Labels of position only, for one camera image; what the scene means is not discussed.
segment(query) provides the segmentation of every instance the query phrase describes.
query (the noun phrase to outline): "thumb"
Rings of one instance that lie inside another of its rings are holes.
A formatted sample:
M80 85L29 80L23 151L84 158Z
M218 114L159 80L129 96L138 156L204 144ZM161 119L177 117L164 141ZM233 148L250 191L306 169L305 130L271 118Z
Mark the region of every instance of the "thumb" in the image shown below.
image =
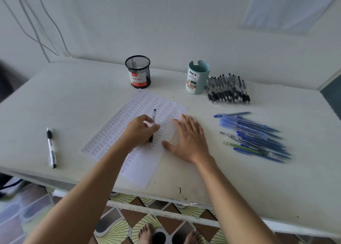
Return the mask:
M148 128L150 134L156 133L160 129L160 125L152 125Z
M161 144L167 151L170 151L171 153L174 152L175 145L172 145L167 141L162 141Z

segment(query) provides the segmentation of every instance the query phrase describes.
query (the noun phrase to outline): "black mesh pen holder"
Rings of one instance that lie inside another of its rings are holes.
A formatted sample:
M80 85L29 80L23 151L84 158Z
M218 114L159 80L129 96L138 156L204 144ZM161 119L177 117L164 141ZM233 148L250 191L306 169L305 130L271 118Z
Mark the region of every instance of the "black mesh pen holder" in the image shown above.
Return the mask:
M150 60L143 55L134 55L126 59L126 67L129 70L131 85L136 89L147 88L150 83Z

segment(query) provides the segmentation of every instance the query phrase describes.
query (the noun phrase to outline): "white cable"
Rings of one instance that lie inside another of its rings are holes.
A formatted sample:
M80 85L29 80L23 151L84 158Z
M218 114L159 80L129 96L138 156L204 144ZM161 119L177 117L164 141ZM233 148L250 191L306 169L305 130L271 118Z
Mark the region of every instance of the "white cable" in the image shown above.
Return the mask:
M58 33L59 33L60 38L61 38L61 40L62 40L62 42L63 42L63 45L64 45L64 48L65 48L66 52L67 52L71 57L73 57L72 54L71 54L71 53L68 51L68 49L66 48L66 44L65 44L64 38L63 38L63 36L62 36L62 33L61 33L60 30L59 30L59 27L57 26L57 24L54 22L54 20L51 18L51 16L49 15L49 13L47 12L47 10L45 9L45 6L44 6L44 4L43 4L43 1L42 1L42 0L39 0L39 1L40 1L40 4L42 5L42 7L43 7L43 9L44 9L44 11L45 11L45 13L46 13L46 15L49 17L49 19L52 21L52 23L54 24L54 26L55 26L56 29L58 30Z
M57 49L55 48L54 44L52 43L51 39L49 38L48 34L46 33L44 27L42 26L42 24L40 23L38 17L35 15L35 13L33 12L33 9L31 8L31 5L28 4L27 0L24 0L26 5L28 6L28 8L30 9L33 17L35 17L36 21L38 22L38 24L40 25L40 27L43 29L45 35L47 36L48 40L50 41L50 43L53 45L53 48L56 50L56 52L58 53Z
M39 43L36 39L34 39L32 36L30 36L24 29L23 26L20 24L19 20L17 19L17 17L15 16L15 14L13 13L12 9L10 8L10 6L7 4L7 2L5 0L2 0L2 2L5 4L5 6L7 7L7 9L9 10L9 12L11 13L11 15L13 16L13 18L15 19L15 21L17 22L17 24L19 25L20 29L24 32L25 35L27 35L30 39L32 39L33 41ZM55 54L56 56L60 56L59 53L54 52L53 50L51 50L49 47L47 47L46 45L42 44L47 50L49 50L50 52L52 52L53 54Z
M46 60L50 63L50 59L48 58L48 56L47 56L47 54L46 54L46 52L45 52L45 50L44 50L44 48L43 48L43 45L42 45L42 43L41 43L41 41L40 41L40 38L39 38L39 35L38 35L37 31L36 31L36 28L34 27L34 25L33 25L32 21L31 21L30 17L28 16L28 13L27 13L27 11L26 11L24 5L23 5L23 2L22 2L21 0L18 0L18 1L19 1L19 3L20 3L20 6L21 6L23 12L25 13L25 15L26 15L26 17L27 17L27 19L28 19L28 22L30 22L30 25L31 25L31 27L32 27L32 29L33 29L33 31L34 31L36 37L37 37L38 43L39 43L40 48L42 49L42 51L43 51L43 53L44 53L44 55L45 55Z

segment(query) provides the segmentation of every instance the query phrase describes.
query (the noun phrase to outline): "teal object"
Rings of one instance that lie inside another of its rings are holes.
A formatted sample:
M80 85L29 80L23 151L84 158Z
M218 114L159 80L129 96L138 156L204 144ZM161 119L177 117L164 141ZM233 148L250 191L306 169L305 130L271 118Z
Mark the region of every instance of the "teal object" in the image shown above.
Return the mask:
M188 64L186 90L192 94L201 94L209 74L209 63L199 60L198 65L194 65L193 61L191 61Z

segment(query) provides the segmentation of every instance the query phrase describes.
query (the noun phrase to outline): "person's right arm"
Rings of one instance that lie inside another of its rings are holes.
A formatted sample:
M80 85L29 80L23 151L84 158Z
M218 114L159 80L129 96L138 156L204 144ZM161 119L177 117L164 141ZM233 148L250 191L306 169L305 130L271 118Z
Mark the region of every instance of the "person's right arm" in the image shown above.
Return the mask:
M219 224L230 244L279 244L278 238L246 203L210 156L204 131L198 122L182 115L176 119L179 144L163 141L163 147L175 156L196 165L211 198Z

